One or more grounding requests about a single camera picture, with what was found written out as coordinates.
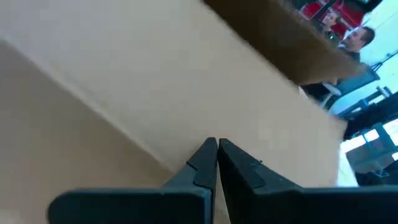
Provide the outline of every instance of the person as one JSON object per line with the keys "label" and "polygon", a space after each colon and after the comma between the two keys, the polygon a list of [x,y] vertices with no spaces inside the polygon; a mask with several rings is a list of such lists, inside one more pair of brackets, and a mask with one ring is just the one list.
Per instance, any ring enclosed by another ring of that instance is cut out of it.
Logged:
{"label": "person", "polygon": [[340,38],[332,31],[331,27],[340,22],[341,16],[337,12],[329,12],[321,22],[314,23],[316,30],[326,39],[338,45]]}
{"label": "person", "polygon": [[[360,27],[350,33],[350,35],[341,42],[343,46],[339,47],[339,49],[353,60],[360,62],[360,50],[369,45],[374,40],[375,36],[376,33],[374,29],[370,27]],[[322,101],[323,97],[329,94],[329,90],[321,83],[305,85],[302,86],[302,89],[306,94],[312,96],[317,101]]]}

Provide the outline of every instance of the short hair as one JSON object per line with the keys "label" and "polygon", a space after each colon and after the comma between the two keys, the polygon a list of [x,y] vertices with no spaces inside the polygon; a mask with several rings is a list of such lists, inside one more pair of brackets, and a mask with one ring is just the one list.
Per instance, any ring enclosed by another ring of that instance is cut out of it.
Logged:
{"label": "short hair", "polygon": [[364,29],[366,31],[361,38],[361,40],[365,41],[365,44],[363,45],[365,47],[374,40],[374,37],[376,36],[376,32],[374,31],[374,29],[372,29],[370,27],[362,27],[362,29]]}

